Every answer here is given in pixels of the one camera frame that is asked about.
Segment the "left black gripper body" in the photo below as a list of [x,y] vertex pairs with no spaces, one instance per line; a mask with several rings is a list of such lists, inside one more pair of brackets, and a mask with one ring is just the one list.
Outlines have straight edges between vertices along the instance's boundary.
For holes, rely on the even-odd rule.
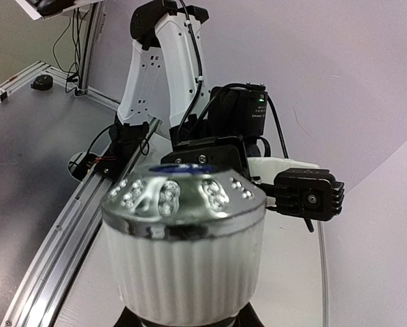
[[187,140],[173,146],[162,164],[199,164],[231,168],[251,179],[246,145],[241,136],[221,136]]

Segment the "white faucet chrome knob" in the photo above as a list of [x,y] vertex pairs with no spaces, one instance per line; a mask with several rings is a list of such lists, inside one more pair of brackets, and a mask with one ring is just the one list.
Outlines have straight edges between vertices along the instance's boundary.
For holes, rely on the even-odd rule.
[[143,326],[233,326],[259,278],[265,193],[228,168],[144,166],[101,201],[120,299]]

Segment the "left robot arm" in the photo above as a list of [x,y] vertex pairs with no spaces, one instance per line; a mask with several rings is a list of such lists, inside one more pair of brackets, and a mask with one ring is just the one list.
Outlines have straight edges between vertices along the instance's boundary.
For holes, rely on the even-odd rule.
[[209,85],[200,36],[208,18],[183,1],[150,1],[134,11],[131,66],[98,173],[115,181],[135,153],[146,155],[149,122],[158,119],[172,145],[165,163],[221,165],[250,176],[267,91],[262,84]]

